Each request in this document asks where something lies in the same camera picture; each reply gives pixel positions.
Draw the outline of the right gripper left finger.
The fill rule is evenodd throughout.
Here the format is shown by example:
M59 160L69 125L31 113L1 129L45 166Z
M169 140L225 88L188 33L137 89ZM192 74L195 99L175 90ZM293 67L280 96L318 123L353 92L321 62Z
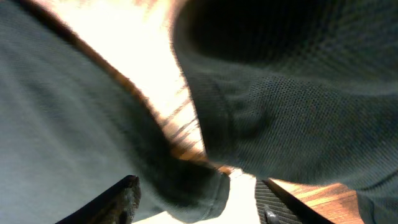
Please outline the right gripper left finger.
M128 175L57 224L130 224L140 200L139 178Z

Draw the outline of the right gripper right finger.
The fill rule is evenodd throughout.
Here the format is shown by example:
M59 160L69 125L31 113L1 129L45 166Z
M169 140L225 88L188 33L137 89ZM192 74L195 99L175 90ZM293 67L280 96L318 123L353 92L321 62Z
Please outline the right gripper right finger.
M256 180L260 224L333 224L271 180Z

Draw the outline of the black polo shirt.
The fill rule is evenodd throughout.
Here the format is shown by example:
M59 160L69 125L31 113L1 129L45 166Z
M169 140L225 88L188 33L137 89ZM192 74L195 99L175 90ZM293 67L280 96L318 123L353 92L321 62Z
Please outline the black polo shirt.
M174 158L148 109L29 1L1 2L1 222L57 223L128 175L134 220L223 213L229 177Z

